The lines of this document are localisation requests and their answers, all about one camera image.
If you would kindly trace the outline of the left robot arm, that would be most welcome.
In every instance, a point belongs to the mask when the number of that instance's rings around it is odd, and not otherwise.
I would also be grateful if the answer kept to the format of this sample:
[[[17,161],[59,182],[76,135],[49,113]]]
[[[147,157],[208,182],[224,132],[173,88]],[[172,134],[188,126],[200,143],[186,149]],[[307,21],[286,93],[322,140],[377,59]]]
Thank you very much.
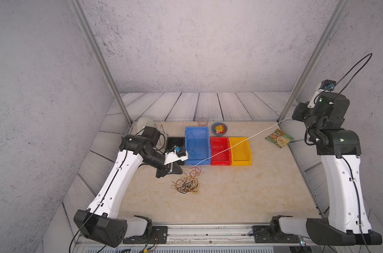
[[[74,222],[78,233],[105,246],[116,248],[127,238],[152,237],[152,221],[144,216],[119,219],[118,213],[129,183],[136,170],[147,165],[156,169],[156,177],[181,175],[178,161],[186,161],[188,152],[184,146],[174,146],[167,153],[156,150],[162,133],[146,126],[135,135],[122,137],[114,166],[95,199],[85,210],[78,210]]]

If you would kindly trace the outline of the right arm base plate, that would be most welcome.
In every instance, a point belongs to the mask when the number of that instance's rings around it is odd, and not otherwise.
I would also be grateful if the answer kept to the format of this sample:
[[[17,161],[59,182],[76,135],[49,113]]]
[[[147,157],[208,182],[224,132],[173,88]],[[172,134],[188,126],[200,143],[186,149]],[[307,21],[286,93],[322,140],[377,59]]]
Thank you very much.
[[[300,242],[298,236],[285,234],[271,226],[253,226],[252,229],[253,232],[249,236],[254,237],[255,243],[297,244]]]

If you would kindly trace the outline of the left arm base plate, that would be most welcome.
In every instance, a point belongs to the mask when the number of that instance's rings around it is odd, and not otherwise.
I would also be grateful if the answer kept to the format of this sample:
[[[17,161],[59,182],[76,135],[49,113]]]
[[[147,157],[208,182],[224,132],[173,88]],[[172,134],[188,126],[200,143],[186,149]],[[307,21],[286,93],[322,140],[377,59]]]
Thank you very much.
[[[152,226],[144,235],[125,238],[123,244],[166,244],[167,235],[167,226]]]

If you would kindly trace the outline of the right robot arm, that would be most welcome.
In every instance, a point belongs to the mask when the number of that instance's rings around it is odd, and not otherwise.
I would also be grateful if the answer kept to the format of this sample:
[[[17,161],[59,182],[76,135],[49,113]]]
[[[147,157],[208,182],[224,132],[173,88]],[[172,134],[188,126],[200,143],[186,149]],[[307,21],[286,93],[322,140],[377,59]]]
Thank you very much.
[[[292,118],[304,122],[305,139],[316,146],[325,170],[329,197],[326,218],[276,216],[271,228],[282,235],[309,238],[323,246],[381,245],[365,213],[360,182],[358,135],[342,128],[350,105],[346,96],[326,90],[299,103]]]

